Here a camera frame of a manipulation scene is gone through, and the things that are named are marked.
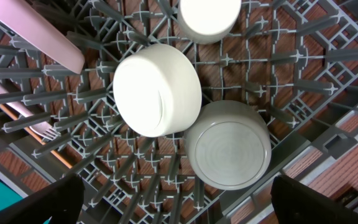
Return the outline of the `grey plastic dishwasher rack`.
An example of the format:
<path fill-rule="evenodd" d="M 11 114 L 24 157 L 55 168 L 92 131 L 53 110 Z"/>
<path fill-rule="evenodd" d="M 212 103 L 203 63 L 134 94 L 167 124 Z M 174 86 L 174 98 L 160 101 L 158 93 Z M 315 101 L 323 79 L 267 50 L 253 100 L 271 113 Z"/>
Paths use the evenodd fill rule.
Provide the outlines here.
<path fill-rule="evenodd" d="M 188 40 L 177 1 L 31 1 L 84 53 L 74 75 L 0 22 L 0 180 L 28 196 L 66 172 L 85 184 L 80 223 L 257 223 L 272 212 L 273 178 L 311 182 L 358 145 L 358 22 L 343 1 L 244 1 L 231 33 Z M 195 66 L 203 101 L 238 100 L 267 122 L 272 161 L 234 192 L 203 183 L 181 133 L 149 139 L 117 120 L 114 66 L 147 44 L 169 44 Z M 32 116 L 8 103 L 18 101 Z M 41 145 L 24 128 L 60 133 Z M 50 151 L 57 151 L 69 169 Z"/>

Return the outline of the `white round plate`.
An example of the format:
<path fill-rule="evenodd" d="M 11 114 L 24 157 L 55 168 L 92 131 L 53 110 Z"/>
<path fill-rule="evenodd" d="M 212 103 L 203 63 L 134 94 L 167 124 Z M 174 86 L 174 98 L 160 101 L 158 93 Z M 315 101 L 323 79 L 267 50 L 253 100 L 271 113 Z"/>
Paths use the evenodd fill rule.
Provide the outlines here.
<path fill-rule="evenodd" d="M 81 73 L 82 52 L 25 1 L 0 0 L 0 21 L 60 65 Z"/>

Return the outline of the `grey round bowl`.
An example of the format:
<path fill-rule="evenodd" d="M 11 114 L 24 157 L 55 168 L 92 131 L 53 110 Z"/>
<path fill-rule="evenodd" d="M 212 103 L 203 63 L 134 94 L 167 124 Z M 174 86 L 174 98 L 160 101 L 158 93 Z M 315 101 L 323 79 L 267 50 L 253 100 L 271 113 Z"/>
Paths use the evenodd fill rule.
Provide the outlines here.
<path fill-rule="evenodd" d="M 272 156 L 266 122 L 253 107 L 238 101 L 221 100 L 202 107 L 183 139 L 197 177 L 222 190 L 256 183 Z"/>

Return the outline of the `white paper cup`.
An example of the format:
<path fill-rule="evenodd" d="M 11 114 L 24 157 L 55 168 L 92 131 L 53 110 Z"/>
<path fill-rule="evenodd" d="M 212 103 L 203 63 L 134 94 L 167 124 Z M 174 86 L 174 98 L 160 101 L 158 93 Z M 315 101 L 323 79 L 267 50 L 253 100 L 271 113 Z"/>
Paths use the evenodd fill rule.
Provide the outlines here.
<path fill-rule="evenodd" d="M 178 25 L 193 42 L 213 44 L 231 31 L 241 5 L 241 0 L 180 0 Z"/>

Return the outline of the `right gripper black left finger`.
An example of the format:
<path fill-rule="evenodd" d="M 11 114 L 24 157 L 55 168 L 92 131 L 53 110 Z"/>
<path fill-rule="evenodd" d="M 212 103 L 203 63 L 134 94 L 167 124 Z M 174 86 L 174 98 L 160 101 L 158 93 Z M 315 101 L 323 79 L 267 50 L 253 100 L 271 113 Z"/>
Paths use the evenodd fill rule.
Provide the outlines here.
<path fill-rule="evenodd" d="M 0 224 L 72 223 L 84 203 L 83 179 L 70 174 L 0 211 Z"/>

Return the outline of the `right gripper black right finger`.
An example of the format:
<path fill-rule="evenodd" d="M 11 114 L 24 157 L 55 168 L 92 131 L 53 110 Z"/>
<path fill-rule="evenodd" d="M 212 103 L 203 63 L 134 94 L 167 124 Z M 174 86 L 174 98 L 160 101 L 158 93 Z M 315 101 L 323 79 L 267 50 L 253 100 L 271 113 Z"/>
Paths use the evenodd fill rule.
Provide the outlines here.
<path fill-rule="evenodd" d="M 358 213 L 287 175 L 274 178 L 270 194 L 279 223 L 358 223 Z"/>

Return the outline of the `white plastic fork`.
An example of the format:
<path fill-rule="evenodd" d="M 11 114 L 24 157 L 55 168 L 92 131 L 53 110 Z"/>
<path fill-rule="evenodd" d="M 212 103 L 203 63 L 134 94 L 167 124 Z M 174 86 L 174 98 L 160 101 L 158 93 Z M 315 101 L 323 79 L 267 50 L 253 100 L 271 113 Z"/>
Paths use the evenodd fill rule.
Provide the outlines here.
<path fill-rule="evenodd" d="M 8 91 L 0 84 L 0 94 L 8 93 Z M 28 110 L 22 103 L 15 101 L 8 103 L 8 105 L 20 113 L 23 117 L 29 117 L 33 115 L 33 112 Z M 54 140 L 60 136 L 60 133 L 52 128 L 52 125 L 46 121 L 39 124 L 34 124 L 30 126 L 30 129 L 38 134 L 39 136 L 46 138 L 48 140 Z"/>

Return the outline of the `wooden chopstick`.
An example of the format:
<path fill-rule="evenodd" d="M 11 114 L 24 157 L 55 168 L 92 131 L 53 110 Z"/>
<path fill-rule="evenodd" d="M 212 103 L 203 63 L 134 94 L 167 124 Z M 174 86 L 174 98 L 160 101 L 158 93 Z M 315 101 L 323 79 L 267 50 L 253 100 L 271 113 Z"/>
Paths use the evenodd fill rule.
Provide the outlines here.
<path fill-rule="evenodd" d="M 5 106 L 4 104 L 0 104 L 0 109 L 3 110 L 3 112 L 5 112 L 11 119 L 18 120 L 19 117 L 16 116 L 7 106 Z M 45 145 L 45 142 L 42 140 L 42 138 L 35 132 L 33 132 L 33 130 L 31 130 L 29 127 L 25 127 L 24 128 L 33 138 L 35 138 L 39 143 L 41 143 L 41 145 Z M 69 169 L 71 169 L 73 166 L 67 161 L 65 160 L 61 155 L 59 155 L 59 153 L 57 151 L 50 151 L 51 154 L 53 154 L 60 162 L 62 162 L 66 167 L 68 167 Z"/>

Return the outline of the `white round bowl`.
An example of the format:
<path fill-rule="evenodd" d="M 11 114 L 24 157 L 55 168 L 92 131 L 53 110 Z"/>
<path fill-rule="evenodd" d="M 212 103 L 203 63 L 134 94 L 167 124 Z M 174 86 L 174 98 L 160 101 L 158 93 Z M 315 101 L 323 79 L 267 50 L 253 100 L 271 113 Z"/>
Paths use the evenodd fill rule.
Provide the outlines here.
<path fill-rule="evenodd" d="M 154 44 L 125 58 L 112 84 L 120 115 L 143 136 L 184 131 L 200 113 L 197 72 L 181 51 L 167 44 Z"/>

